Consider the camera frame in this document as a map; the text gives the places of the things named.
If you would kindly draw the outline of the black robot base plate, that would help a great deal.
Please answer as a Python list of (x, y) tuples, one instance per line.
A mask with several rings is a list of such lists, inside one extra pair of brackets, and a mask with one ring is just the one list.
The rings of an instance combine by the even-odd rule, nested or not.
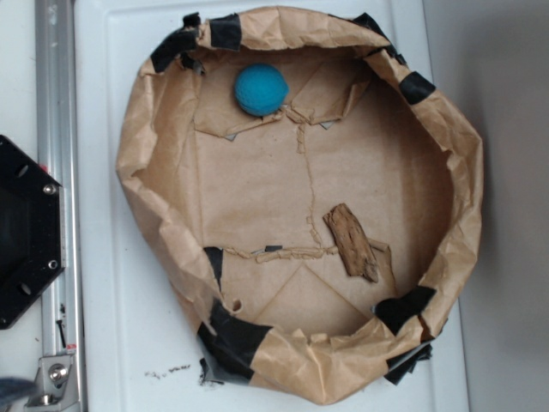
[(62, 186), (1, 136), (1, 329), (11, 328), (63, 270)]

